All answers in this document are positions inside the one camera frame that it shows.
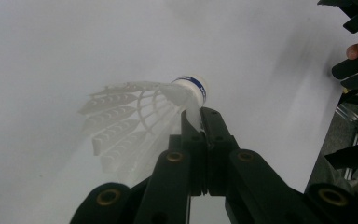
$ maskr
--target white background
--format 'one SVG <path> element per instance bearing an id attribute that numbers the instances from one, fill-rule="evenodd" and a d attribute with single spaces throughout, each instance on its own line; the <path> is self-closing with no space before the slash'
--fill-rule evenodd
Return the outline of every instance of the white background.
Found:
<path id="1" fill-rule="evenodd" d="M 310 0 L 0 0 L 0 224 L 68 223 L 102 173 L 76 113 L 124 81 L 209 83 L 243 148 L 303 191 L 341 88 L 329 74 L 357 40 Z M 192 223 L 228 223 L 194 199 Z"/>

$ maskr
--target bolt hole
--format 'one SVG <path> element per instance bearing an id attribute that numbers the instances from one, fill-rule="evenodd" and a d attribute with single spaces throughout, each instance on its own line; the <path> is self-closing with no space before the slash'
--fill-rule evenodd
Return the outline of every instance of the bolt hole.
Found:
<path id="1" fill-rule="evenodd" d="M 167 155 L 167 160 L 169 161 L 181 161 L 183 159 L 183 154 L 179 152 L 171 152 Z"/>
<path id="2" fill-rule="evenodd" d="M 157 212 L 152 216 L 151 221 L 153 224 L 165 224 L 168 221 L 168 216 L 163 212 Z"/>
<path id="3" fill-rule="evenodd" d="M 240 152 L 238 154 L 238 159 L 240 159 L 240 161 L 252 161 L 254 159 L 254 155 L 249 152 Z"/>
<path id="4" fill-rule="evenodd" d="M 319 189 L 318 194 L 325 202 L 332 205 L 342 207 L 348 204 L 347 198 L 335 190 Z"/>
<path id="5" fill-rule="evenodd" d="M 97 197 L 97 203 L 100 206 L 107 206 L 115 203 L 120 195 L 117 189 L 107 189 L 101 192 Z"/>

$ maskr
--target shuttlecock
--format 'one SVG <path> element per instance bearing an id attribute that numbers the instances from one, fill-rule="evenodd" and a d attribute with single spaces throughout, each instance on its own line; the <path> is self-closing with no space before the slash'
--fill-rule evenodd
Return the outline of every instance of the shuttlecock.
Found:
<path id="1" fill-rule="evenodd" d="M 206 85 L 200 77 L 173 83 L 127 82 L 107 86 L 79 110 L 86 115 L 83 131 L 92 136 L 103 171 L 115 173 L 129 186 L 148 177 L 169 135 L 180 133 L 180 113 L 200 131 L 200 107 Z"/>

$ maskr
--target blue band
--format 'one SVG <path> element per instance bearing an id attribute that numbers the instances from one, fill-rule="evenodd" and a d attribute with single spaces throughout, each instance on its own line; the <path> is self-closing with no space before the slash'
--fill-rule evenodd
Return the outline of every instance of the blue band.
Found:
<path id="1" fill-rule="evenodd" d="M 193 78 L 193 77 L 179 77 L 176 80 L 181 80 L 181 79 L 182 80 L 187 80 L 187 81 L 190 81 L 190 82 L 194 83 L 194 85 L 196 85 L 200 89 L 200 91 L 202 93 L 202 97 L 203 97 L 203 103 L 205 103 L 205 101 L 206 101 L 206 91 L 205 91 L 205 88 L 202 86 L 202 84 L 198 80 Z"/>

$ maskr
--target human finger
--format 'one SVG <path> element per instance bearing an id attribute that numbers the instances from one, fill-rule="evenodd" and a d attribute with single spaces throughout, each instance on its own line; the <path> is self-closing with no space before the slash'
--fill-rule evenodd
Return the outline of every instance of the human finger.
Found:
<path id="1" fill-rule="evenodd" d="M 355 60 L 358 58 L 358 48 L 357 44 L 354 44 L 347 48 L 347 57 L 350 60 Z"/>

